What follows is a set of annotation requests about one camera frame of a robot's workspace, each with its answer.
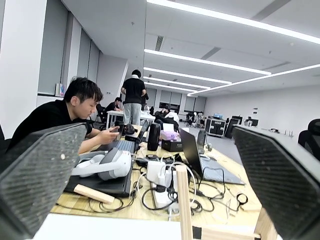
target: white paper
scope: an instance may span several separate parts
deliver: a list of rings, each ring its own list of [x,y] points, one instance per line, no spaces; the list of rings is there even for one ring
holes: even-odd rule
[[[171,123],[163,123],[163,131],[174,132],[175,131],[174,125]]]

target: wooden desk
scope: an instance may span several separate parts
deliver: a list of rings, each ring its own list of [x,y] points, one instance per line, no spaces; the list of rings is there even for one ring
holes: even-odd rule
[[[142,143],[141,149],[137,152],[137,154],[141,157],[144,157],[146,154],[156,154],[159,157],[168,157],[170,154],[174,155],[175,153],[169,153],[160,147],[157,151],[148,151],[147,150],[147,144]],[[182,158],[184,159],[185,156],[183,153],[180,153]],[[214,211],[213,212],[205,212],[202,211],[201,213],[195,213],[192,216],[192,224],[193,225],[212,225],[212,224],[229,224],[229,225],[242,225],[242,226],[255,226],[258,220],[259,212],[261,205],[259,203],[259,200],[257,196],[255,195],[254,191],[252,190],[251,186],[249,185],[248,178],[245,172],[245,169],[242,165],[236,163],[229,157],[221,154],[217,150],[212,150],[211,152],[205,153],[208,156],[214,157],[217,159],[217,161],[227,168],[230,172],[234,173],[235,175],[238,175],[245,183],[247,183],[245,186],[241,185],[234,185],[234,184],[226,184],[226,187],[230,189],[230,191],[226,190],[224,199],[221,200],[222,203],[226,204],[228,200],[231,200],[230,207],[233,209],[237,208],[237,200],[235,199],[233,195],[236,195],[239,192],[242,192],[247,195],[248,197],[248,203],[245,205],[246,208],[251,209],[251,211],[243,211],[242,209],[239,210],[238,213],[230,211],[230,216],[227,220],[227,211],[226,207],[218,202],[214,202]],[[134,182],[138,180],[140,176],[140,172],[137,170],[132,171],[131,175],[131,186]],[[140,184],[143,185],[143,188],[141,189],[141,192],[143,193],[147,189],[150,188],[150,183],[142,177],[140,180]],[[210,182],[210,184],[216,186],[221,192],[223,192],[223,185],[219,183]],[[207,185],[201,185],[200,190],[207,196],[215,196],[218,194],[218,192]],[[130,202],[130,198],[124,198],[123,202],[124,205],[127,205]],[[212,205],[210,204],[209,200],[204,199],[202,197],[197,196],[196,200],[199,201],[202,206],[206,209],[212,208]],[[63,206],[67,206],[69,208],[76,208],[76,209],[82,209],[86,211],[91,211],[89,207],[89,201],[88,198],[79,196],[72,193],[63,193],[60,198],[57,201],[59,204]],[[145,197],[145,202],[148,206],[154,207],[154,201],[152,194],[147,194]],[[91,206],[96,210],[99,211],[99,203],[91,200]],[[106,208],[109,209],[115,209],[118,208],[119,201],[115,200],[112,205],[104,205]],[[137,198],[134,200],[134,203],[132,206],[125,208],[119,212],[114,213],[90,213],[82,210],[76,210],[76,209],[68,209],[63,208],[60,206],[54,206],[51,210],[52,213],[57,214],[70,214],[70,215],[83,215],[83,216],[100,216],[100,217],[110,217],[110,218],[125,218],[125,219],[143,219],[143,220],[163,220],[167,221],[168,217],[161,216],[156,214],[154,211],[147,210],[141,203],[141,198],[137,194]],[[173,221],[179,221],[179,217],[172,218]]]

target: laptop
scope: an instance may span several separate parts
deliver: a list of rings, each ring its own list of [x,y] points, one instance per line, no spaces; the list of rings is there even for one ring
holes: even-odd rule
[[[129,151],[131,153],[135,153],[139,148],[139,144],[141,143],[142,138],[148,126],[149,126],[149,123],[147,120],[145,120],[143,122],[141,131],[138,134],[138,137],[136,138],[135,141],[116,140],[108,145],[101,145],[97,149],[97,151],[108,151],[112,148],[117,148],[122,151]],[[127,198],[129,197],[130,191],[131,191],[131,174],[132,174],[133,166],[134,166],[134,162],[132,161],[130,171],[126,176],[110,179],[108,181],[101,180],[97,176],[97,174],[94,174],[89,177],[71,176],[69,179],[69,183],[65,187],[64,191],[68,193],[73,193],[75,187],[78,184],[81,184],[88,188],[97,190],[105,194],[112,195],[114,197]]]
[[[192,169],[194,169],[196,173],[199,174],[199,176],[202,176],[204,180],[218,183],[225,182],[226,184],[245,185],[245,183],[239,177],[229,172],[216,160],[212,160],[206,157],[200,157],[196,138],[194,135],[180,129],[180,137],[185,158],[191,165]]]
[[[139,144],[141,143],[142,138],[148,129],[148,126],[149,122],[147,120],[144,120],[142,128],[138,134],[138,137],[135,138],[135,141],[120,140],[122,137],[123,130],[119,128],[119,136],[117,137],[117,139],[108,145],[101,145],[97,149],[97,151],[109,151],[112,148],[117,148],[122,151],[129,151],[133,154],[138,150]]]

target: laptop keyboard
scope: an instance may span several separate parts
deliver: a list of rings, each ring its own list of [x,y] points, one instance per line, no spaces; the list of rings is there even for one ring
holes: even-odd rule
[[[116,148],[122,151],[128,151],[133,153],[134,151],[135,142],[127,141],[127,140],[120,140],[116,145]]]

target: ceiling light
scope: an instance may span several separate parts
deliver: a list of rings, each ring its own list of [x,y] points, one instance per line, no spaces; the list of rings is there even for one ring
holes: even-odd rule
[[[233,15],[218,12],[218,11],[207,10],[204,8],[190,6],[190,5],[167,1],[167,0],[146,0],[146,1],[151,4],[156,4],[156,5],[172,8],[172,9],[178,9],[178,10],[182,10],[182,11],[186,11],[194,14],[200,14],[200,15],[204,15],[204,16],[208,16],[216,19],[222,19],[229,22],[243,24],[243,25],[247,25],[247,26],[251,26],[259,29],[264,29],[270,32],[290,36],[293,38],[305,40],[311,43],[320,44],[320,38],[318,37],[310,36],[297,31],[292,31],[282,27],[273,26],[267,23],[254,21],[254,20],[250,20],[247,18],[239,17],[239,16],[233,16]]]
[[[175,76],[185,77],[185,78],[189,78],[189,79],[199,79],[199,80],[203,80],[203,81],[209,81],[209,82],[220,83],[220,84],[231,84],[232,83],[231,81],[223,81],[223,80],[218,80],[218,79],[213,79],[213,78],[208,78],[208,77],[188,75],[188,74],[183,74],[183,73],[178,73],[178,72],[173,72],[173,71],[165,71],[165,70],[160,70],[160,69],[155,69],[155,68],[150,68],[150,67],[144,67],[143,70],[161,73],[161,74],[175,75]]]
[[[234,83],[231,83],[231,84],[228,84],[228,85],[212,87],[210,89],[195,91],[193,93],[188,93],[188,96],[190,97],[193,94],[200,94],[200,93],[204,93],[204,92],[207,92],[207,91],[212,91],[212,90],[216,90],[216,89],[222,89],[222,88],[229,87],[229,86],[234,86],[234,85],[254,82],[254,81],[257,81],[257,80],[261,80],[261,79],[273,78],[273,77],[277,77],[277,76],[282,76],[282,75],[286,75],[286,74],[292,74],[292,73],[301,72],[301,71],[305,71],[305,70],[309,70],[309,69],[315,69],[315,68],[320,68],[320,64],[301,67],[301,68],[297,68],[297,69],[293,69],[293,70],[289,70],[289,71],[278,72],[278,73],[267,75],[267,76],[260,76],[260,77],[256,77],[256,78],[252,78],[252,79],[248,79],[248,80],[234,82]]]
[[[218,67],[223,67],[223,68],[242,70],[242,71],[256,73],[256,74],[263,74],[263,75],[270,75],[271,74],[271,72],[269,72],[269,71],[262,71],[262,70],[252,69],[252,68],[243,67],[243,66],[226,64],[226,63],[217,62],[217,61],[202,60],[202,59],[198,59],[198,58],[181,56],[181,55],[171,54],[171,53],[162,52],[162,51],[154,51],[154,50],[150,50],[150,49],[145,49],[144,52],[148,53],[148,54],[160,55],[160,56],[173,58],[173,59],[181,59],[181,60],[186,60],[186,61],[190,61],[190,62],[208,64],[208,65],[213,65],[213,66],[218,66]]]
[[[189,84],[189,83],[185,83],[185,82],[169,81],[169,80],[159,79],[159,78],[155,78],[155,77],[147,77],[147,76],[144,76],[143,78],[144,78],[144,79],[148,79],[148,80],[153,80],[153,81],[168,83],[168,84],[177,84],[177,85],[183,85],[183,86],[194,87],[194,88],[210,89],[209,86],[200,86],[200,85]]]
[[[156,83],[151,83],[151,82],[145,82],[144,84],[151,85],[151,86],[162,87],[162,88],[167,88],[167,89],[177,89],[177,90],[182,90],[182,91],[187,91],[187,92],[196,92],[196,90],[191,90],[191,89],[182,88],[182,87],[176,87],[176,86],[161,85],[161,84],[156,84]]]

